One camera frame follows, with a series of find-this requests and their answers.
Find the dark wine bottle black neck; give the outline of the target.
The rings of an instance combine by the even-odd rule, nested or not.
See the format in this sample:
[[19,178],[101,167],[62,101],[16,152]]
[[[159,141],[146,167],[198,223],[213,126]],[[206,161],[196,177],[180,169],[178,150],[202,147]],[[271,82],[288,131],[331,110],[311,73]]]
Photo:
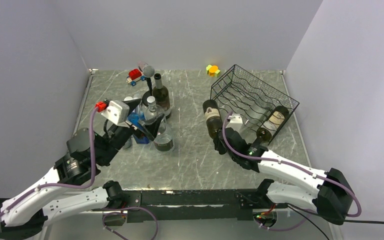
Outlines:
[[208,99],[203,102],[202,109],[208,134],[212,139],[215,139],[219,130],[223,127],[223,120],[218,104],[215,100]]

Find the clear glass bottle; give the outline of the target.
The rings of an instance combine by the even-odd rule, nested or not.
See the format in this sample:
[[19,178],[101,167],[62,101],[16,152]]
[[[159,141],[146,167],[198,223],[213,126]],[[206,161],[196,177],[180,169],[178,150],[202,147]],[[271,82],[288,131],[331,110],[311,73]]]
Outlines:
[[251,129],[252,127],[265,128],[271,132],[275,131],[275,125],[269,121],[271,114],[272,110],[269,107],[261,107],[257,104],[250,106],[244,113],[239,114],[243,122],[239,133]]

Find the dark green wine bottle front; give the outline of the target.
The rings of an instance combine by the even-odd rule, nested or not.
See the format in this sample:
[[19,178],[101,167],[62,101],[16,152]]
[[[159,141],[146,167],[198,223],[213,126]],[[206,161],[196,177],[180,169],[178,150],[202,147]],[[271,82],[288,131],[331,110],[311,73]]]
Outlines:
[[289,115],[288,108],[279,105],[269,115],[268,119],[257,129],[256,136],[262,143],[268,143],[277,132],[278,128],[285,121]]

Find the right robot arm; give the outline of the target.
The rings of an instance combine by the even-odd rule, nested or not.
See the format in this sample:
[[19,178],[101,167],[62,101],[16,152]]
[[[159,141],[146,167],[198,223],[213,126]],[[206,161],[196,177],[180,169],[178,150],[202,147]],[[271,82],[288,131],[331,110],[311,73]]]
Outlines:
[[292,205],[314,211],[317,216],[338,226],[351,217],[351,204],[357,200],[340,170],[324,171],[286,159],[258,141],[247,143],[231,127],[214,130],[211,137],[215,150],[221,155],[228,154],[243,169],[273,175],[287,182],[265,179],[255,194],[259,206]]

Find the clear round bottle front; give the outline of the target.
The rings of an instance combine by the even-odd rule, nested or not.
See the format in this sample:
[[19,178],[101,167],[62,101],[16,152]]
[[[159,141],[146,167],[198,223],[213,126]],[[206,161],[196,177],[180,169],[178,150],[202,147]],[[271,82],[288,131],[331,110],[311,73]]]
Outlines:
[[161,122],[153,143],[155,149],[161,153],[168,153],[175,148],[173,131],[165,121]]

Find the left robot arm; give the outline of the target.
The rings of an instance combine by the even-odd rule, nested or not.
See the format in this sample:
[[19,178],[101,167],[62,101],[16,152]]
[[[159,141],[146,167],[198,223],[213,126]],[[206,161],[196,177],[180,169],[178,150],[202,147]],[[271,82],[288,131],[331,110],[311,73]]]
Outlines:
[[123,101],[105,99],[93,113],[111,122],[110,133],[97,134],[92,126],[81,128],[66,143],[67,153],[20,194],[0,198],[0,239],[25,240],[61,219],[90,210],[122,214],[140,210],[140,196],[124,191],[113,180],[92,188],[100,167],[109,166],[131,136],[154,140],[162,114],[151,121],[131,121],[141,104],[139,98]]

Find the blue square glass bottle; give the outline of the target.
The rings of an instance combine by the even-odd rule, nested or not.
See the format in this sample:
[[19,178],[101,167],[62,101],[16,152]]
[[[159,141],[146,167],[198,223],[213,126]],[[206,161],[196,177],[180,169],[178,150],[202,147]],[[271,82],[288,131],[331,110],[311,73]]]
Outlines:
[[143,128],[140,125],[138,125],[138,120],[145,119],[145,116],[142,110],[142,102],[138,104],[138,106],[132,111],[132,113],[127,117],[127,119],[137,128],[137,130],[133,134],[133,138],[135,139],[136,143],[141,145],[149,144],[150,140],[146,137],[146,135],[143,132],[140,131]]

